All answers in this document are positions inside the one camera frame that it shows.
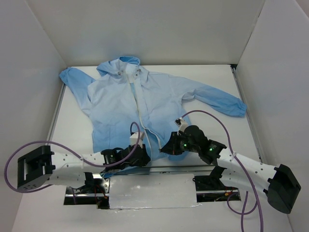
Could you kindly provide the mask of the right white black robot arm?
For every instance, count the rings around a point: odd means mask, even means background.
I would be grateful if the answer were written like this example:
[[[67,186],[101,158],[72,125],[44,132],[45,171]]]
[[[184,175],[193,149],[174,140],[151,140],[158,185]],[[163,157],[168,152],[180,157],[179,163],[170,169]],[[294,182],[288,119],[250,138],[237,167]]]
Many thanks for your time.
[[[197,153],[202,161],[215,167],[210,177],[213,188],[226,186],[256,192],[284,214],[291,213],[301,190],[288,166],[281,164],[276,167],[232,154],[226,145],[208,139],[195,125],[172,132],[160,151],[175,156],[185,151]]]

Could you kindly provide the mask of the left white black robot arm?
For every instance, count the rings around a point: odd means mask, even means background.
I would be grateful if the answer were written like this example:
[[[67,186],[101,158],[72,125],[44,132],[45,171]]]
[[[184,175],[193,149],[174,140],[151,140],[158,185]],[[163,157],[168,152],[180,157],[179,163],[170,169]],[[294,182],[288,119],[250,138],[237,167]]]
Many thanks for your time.
[[[43,185],[64,185],[88,193],[94,189],[91,174],[114,174],[131,167],[144,167],[150,162],[145,145],[75,156],[51,151],[42,145],[23,155],[17,162],[17,189],[31,192]]]

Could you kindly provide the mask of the light blue zip jacket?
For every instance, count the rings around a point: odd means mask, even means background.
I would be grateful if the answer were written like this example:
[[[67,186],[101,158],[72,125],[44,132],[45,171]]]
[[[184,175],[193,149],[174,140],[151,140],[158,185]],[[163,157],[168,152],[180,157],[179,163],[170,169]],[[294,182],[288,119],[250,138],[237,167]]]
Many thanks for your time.
[[[138,123],[146,136],[151,159],[176,131],[175,119],[184,115],[182,102],[196,99],[231,117],[244,117],[247,106],[239,98],[215,87],[167,73],[152,72],[136,57],[119,57],[97,66],[95,79],[69,67],[59,77],[92,122],[93,151],[127,147],[129,126]]]

